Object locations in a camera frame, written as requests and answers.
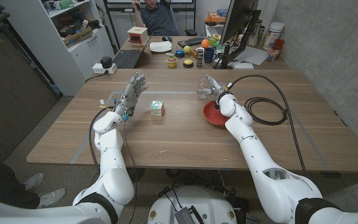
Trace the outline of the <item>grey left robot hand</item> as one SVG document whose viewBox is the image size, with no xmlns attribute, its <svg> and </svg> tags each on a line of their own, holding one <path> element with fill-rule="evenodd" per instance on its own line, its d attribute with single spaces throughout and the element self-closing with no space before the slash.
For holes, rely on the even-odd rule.
<svg viewBox="0 0 358 224">
<path fill-rule="evenodd" d="M 138 98 L 146 89 L 148 89 L 148 86 L 146 85 L 145 75 L 138 76 L 138 73 L 135 72 L 134 76 L 130 79 L 129 83 L 121 93 L 121 97 L 115 106 L 114 112 L 121 116 L 125 114 L 133 116 Z"/>
</svg>

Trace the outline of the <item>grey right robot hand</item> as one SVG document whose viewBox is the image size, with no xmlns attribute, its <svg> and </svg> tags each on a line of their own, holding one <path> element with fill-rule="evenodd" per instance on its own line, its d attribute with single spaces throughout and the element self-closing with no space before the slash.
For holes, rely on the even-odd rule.
<svg viewBox="0 0 358 224">
<path fill-rule="evenodd" d="M 228 88 L 213 77 L 205 75 L 198 83 L 197 89 L 198 99 L 202 101 L 215 101 L 219 104 L 219 100 L 227 94 L 230 94 Z"/>
</svg>

